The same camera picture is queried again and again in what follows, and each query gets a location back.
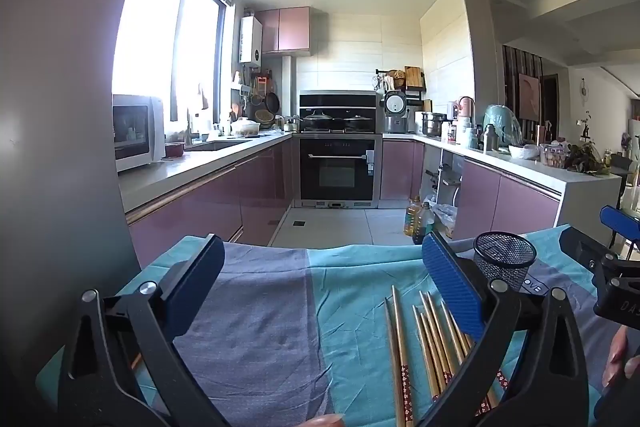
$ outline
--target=cutting board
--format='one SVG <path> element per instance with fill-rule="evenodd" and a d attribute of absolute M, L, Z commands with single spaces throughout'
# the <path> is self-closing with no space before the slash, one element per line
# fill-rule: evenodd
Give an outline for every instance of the cutting board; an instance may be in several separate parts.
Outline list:
<path fill-rule="evenodd" d="M 420 68 L 405 66 L 404 74 L 406 75 L 405 84 L 407 88 L 417 87 L 422 89 L 424 87 L 424 84 L 422 83 L 422 76 L 420 76 Z"/>

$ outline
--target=red bowl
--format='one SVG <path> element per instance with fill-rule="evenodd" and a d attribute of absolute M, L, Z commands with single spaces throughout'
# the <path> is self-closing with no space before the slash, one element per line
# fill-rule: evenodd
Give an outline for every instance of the red bowl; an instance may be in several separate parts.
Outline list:
<path fill-rule="evenodd" d="M 164 144 L 165 158 L 179 158 L 184 154 L 184 142 L 173 142 Z"/>

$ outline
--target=white water heater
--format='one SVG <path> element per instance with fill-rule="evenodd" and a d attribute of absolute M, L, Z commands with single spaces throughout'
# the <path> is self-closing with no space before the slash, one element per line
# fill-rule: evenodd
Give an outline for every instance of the white water heater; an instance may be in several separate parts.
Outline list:
<path fill-rule="evenodd" d="M 250 68 L 262 63 L 262 24 L 253 16 L 240 21 L 240 62 Z"/>

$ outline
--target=blue gripper pad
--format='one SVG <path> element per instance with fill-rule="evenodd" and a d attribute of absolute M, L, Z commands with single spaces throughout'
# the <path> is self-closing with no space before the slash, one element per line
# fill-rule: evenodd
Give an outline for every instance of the blue gripper pad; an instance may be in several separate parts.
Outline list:
<path fill-rule="evenodd" d="M 438 232 L 422 242 L 422 262 L 460 329 L 478 342 L 484 332 L 481 302 L 466 275 L 454 261 L 455 253 Z"/>

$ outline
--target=metal screw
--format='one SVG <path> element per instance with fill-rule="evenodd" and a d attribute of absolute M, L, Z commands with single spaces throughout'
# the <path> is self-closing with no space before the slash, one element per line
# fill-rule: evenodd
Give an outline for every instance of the metal screw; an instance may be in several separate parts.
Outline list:
<path fill-rule="evenodd" d="M 82 300 L 84 302 L 91 302 L 92 300 L 94 300 L 96 297 L 98 296 L 98 294 L 95 292 L 95 290 L 87 290 L 86 292 L 84 292 L 82 294 Z"/>
<path fill-rule="evenodd" d="M 566 293 L 564 293 L 564 290 L 562 290 L 562 288 L 553 288 L 551 290 L 551 296 L 554 299 L 558 299 L 559 301 L 564 301 L 564 299 L 566 299 Z"/>
<path fill-rule="evenodd" d="M 498 293 L 505 293 L 509 289 L 509 285 L 502 279 L 494 279 L 491 281 L 491 288 Z"/>
<path fill-rule="evenodd" d="M 149 295 L 149 294 L 153 293 L 154 291 L 156 291 L 157 287 L 158 287 L 158 285 L 156 283 L 154 283 L 153 281 L 143 282 L 140 285 L 140 293 L 142 293 L 142 295 Z"/>

